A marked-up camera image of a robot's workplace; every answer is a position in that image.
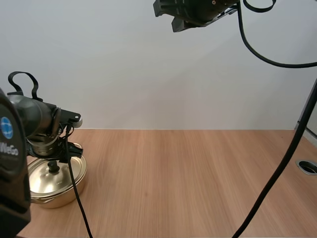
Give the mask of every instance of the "wooden tabletop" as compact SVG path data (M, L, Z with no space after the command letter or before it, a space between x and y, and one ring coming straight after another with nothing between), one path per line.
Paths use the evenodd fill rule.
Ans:
M75 130L87 184L80 198L101 237L230 237L281 161L293 131ZM243 237L316 237L317 161L302 139ZM23 237L86 237L76 201L31 205Z

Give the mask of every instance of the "white wall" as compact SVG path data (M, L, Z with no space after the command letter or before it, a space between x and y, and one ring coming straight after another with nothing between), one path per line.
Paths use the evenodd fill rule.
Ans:
M81 113L84 128L294 128L316 68L256 59L237 14L173 33L172 17L155 18L153 1L0 1L0 87L12 91L9 73L30 72L39 96ZM246 34L272 60L317 61L316 12L313 0L245 9Z

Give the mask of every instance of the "black device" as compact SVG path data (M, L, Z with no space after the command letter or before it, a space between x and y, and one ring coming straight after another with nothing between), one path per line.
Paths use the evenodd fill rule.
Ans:
M174 16L173 32L194 27L205 27L237 11L240 0L156 0L155 16Z
M33 81L32 98L25 97L13 77L24 73ZM83 149L65 143L61 134L67 126L79 127L81 115L45 103L37 96L38 82L27 72L13 72L9 83L16 89L6 96L0 90L0 236L15 237L30 221L28 155L50 161L50 170L58 170L56 160L68 163L70 156L81 157Z

